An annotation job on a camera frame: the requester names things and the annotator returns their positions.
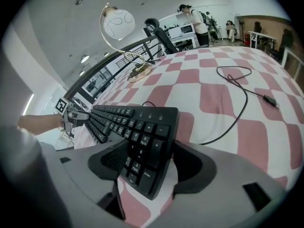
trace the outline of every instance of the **keyboard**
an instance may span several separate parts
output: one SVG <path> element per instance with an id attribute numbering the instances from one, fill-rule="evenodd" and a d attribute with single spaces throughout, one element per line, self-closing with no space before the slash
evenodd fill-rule
<path id="1" fill-rule="evenodd" d="M 121 177 L 153 200 L 172 156 L 179 111 L 175 107 L 94 105 L 85 126 L 100 143 L 128 140 Z"/>

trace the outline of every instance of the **desk lamp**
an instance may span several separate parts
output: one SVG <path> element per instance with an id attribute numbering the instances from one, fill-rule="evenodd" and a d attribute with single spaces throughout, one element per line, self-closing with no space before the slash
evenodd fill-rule
<path id="1" fill-rule="evenodd" d="M 99 20 L 100 32 L 104 41 L 109 45 L 109 47 L 124 54 L 125 58 L 128 61 L 131 62 L 130 60 L 131 58 L 129 57 L 129 55 L 134 55 L 142 60 L 142 63 L 135 64 L 135 68 L 128 76 L 127 80 L 129 82 L 136 82 L 147 76 L 152 70 L 151 64 L 147 63 L 141 54 L 134 53 L 131 51 L 123 51 L 114 48 L 110 44 L 110 42 L 105 38 L 103 32 L 103 26 L 102 26 L 102 17 L 105 17 L 103 26 L 108 36 L 117 40 L 121 40 L 124 37 L 131 34 L 135 29 L 135 21 L 133 15 L 126 10 L 117 9 L 117 7 L 110 7 L 109 3 L 107 3 L 100 14 L 100 20 Z"/>

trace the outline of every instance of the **desk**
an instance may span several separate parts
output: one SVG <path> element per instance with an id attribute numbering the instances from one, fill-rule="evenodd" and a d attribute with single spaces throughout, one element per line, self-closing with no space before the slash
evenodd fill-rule
<path id="1" fill-rule="evenodd" d="M 250 33 L 250 47 L 251 47 L 251 42 L 252 41 L 255 41 L 256 42 L 256 48 L 257 48 L 257 40 L 258 40 L 258 36 L 261 36 L 261 37 L 266 37 L 270 40 L 270 43 L 271 43 L 271 48 L 274 47 L 274 41 L 276 40 L 275 38 L 271 37 L 271 36 L 268 36 L 268 35 L 265 35 L 265 34 L 261 34 L 261 33 L 257 33 L 257 32 L 253 32 L 253 31 L 248 31 Z"/>
<path id="2" fill-rule="evenodd" d="M 185 35 L 185 36 L 179 36 L 179 37 L 176 37 L 176 38 L 173 38 L 173 39 L 171 39 L 171 38 L 169 38 L 169 39 L 170 39 L 170 41 L 173 44 L 175 44 L 177 42 L 184 41 L 184 40 L 191 40 L 193 48 L 196 47 L 196 45 L 195 45 L 195 39 L 194 39 L 194 34 L 192 34 L 192 35 Z M 162 48 L 162 51 L 163 51 L 164 55 L 167 55 L 166 52 L 165 52 L 165 48 L 164 48 L 164 46 L 163 46 L 162 43 L 161 43 L 161 48 Z"/>
<path id="3" fill-rule="evenodd" d="M 195 49 L 160 59 L 161 62 L 152 66 L 149 76 L 135 83 L 126 81 L 132 67 L 125 69 L 94 104 L 141 105 L 151 101 L 156 106 L 177 107 L 180 120 L 176 139 L 203 143 L 222 135 L 245 101 L 244 93 L 218 76 L 216 67 L 249 67 L 252 75 L 239 82 L 249 90 L 276 99 L 281 105 L 280 111 L 248 93 L 248 105 L 238 123 L 226 136 L 208 146 L 239 154 L 288 189 L 292 187 L 302 166 L 304 94 L 274 59 L 263 51 L 247 47 Z M 235 77 L 243 75 L 238 68 L 223 72 Z M 76 129 L 74 143 L 75 148 L 94 145 L 84 126 Z M 176 182 L 173 161 L 153 201 L 119 179 L 126 222 L 136 227 L 152 223 L 172 202 Z"/>

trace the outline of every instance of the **woman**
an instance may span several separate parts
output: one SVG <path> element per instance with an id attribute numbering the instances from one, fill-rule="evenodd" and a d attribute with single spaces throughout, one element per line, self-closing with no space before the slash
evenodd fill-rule
<path id="1" fill-rule="evenodd" d="M 193 24 L 196 36 L 199 41 L 199 45 L 208 45 L 209 47 L 209 37 L 208 37 L 208 28 L 204 24 L 204 20 L 200 12 L 190 9 L 192 6 L 181 4 L 180 11 L 184 14 L 187 14 L 188 20 Z"/>
<path id="2" fill-rule="evenodd" d="M 226 24 L 226 30 L 229 33 L 229 39 L 231 39 L 231 42 L 234 42 L 234 32 L 235 32 L 235 26 L 232 23 L 232 21 L 228 20 Z"/>

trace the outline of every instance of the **lamp base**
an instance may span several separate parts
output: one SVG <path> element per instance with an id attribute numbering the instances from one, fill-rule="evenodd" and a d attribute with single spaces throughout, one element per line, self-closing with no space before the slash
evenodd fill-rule
<path id="1" fill-rule="evenodd" d="M 141 66 L 140 68 L 134 68 L 133 71 L 128 76 L 128 81 L 133 83 L 142 78 L 146 77 L 152 71 L 152 66 L 149 63 Z"/>

